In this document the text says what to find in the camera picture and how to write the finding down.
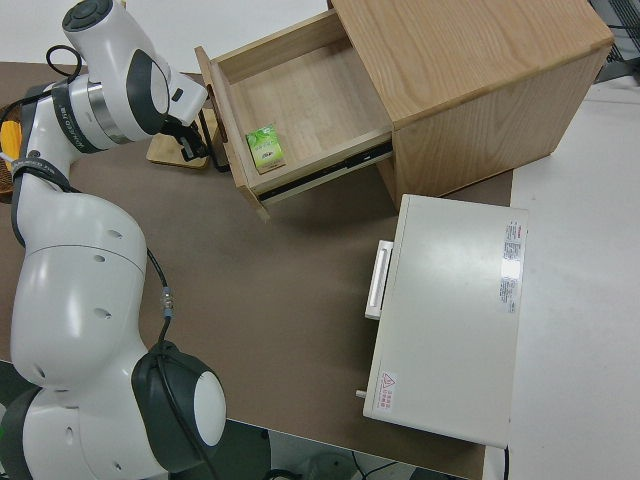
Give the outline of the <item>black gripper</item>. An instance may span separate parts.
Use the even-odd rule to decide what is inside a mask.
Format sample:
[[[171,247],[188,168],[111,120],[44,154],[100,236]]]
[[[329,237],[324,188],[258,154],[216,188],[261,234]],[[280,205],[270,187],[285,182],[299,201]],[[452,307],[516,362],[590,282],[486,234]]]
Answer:
[[[199,134],[194,122],[183,125],[177,118],[168,116],[163,122],[160,133],[173,137],[182,145],[181,152],[185,162],[194,160],[196,156],[208,155],[208,145]]]

